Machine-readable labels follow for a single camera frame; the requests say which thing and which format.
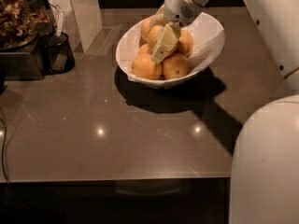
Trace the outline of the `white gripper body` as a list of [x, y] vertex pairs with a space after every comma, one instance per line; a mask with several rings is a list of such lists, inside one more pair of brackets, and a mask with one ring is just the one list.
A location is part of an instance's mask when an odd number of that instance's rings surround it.
[[164, 0], [164, 18], [179, 27], [192, 24], [201, 12], [192, 0]]

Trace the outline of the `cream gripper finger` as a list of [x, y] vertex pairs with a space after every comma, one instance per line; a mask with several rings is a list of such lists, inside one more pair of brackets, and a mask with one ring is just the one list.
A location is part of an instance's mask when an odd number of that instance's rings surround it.
[[157, 12], [151, 17], [149, 22], [149, 27], [153, 28], [156, 25], [166, 26], [168, 20], [164, 16], [164, 7], [160, 7]]
[[155, 63], [161, 63], [166, 57], [170, 56], [176, 49], [180, 36], [180, 27], [173, 22], [169, 22], [165, 27], [161, 28], [157, 37], [157, 43], [151, 54], [151, 59]]

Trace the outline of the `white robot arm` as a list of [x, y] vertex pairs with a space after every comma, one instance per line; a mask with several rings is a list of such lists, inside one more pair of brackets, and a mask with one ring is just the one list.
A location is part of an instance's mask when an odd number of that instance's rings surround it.
[[292, 95], [257, 110], [235, 143], [229, 224], [299, 224], [299, 0], [243, 0]]

